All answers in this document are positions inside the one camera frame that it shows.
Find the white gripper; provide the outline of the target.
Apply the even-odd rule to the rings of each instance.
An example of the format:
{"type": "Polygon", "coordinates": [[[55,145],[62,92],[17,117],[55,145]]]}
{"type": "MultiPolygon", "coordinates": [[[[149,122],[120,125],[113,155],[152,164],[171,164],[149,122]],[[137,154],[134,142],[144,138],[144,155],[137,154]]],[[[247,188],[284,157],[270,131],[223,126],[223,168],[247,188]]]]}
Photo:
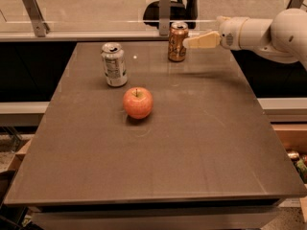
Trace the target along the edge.
{"type": "Polygon", "coordinates": [[[243,50],[241,33],[248,17],[218,16],[218,33],[209,32],[199,36],[188,37],[183,40],[187,49],[210,49],[221,44],[228,50],[243,50]]]}

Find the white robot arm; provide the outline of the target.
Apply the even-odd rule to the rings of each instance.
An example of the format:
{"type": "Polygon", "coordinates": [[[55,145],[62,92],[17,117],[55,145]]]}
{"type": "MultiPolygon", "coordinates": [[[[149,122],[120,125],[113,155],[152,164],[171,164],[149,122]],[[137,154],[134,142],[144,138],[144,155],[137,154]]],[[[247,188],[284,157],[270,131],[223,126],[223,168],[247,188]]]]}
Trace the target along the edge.
{"type": "Polygon", "coordinates": [[[209,31],[183,40],[187,49],[225,49],[252,51],[279,63],[299,61],[307,69],[307,12],[287,9],[274,19],[249,17],[217,18],[218,31],[209,31]]]}

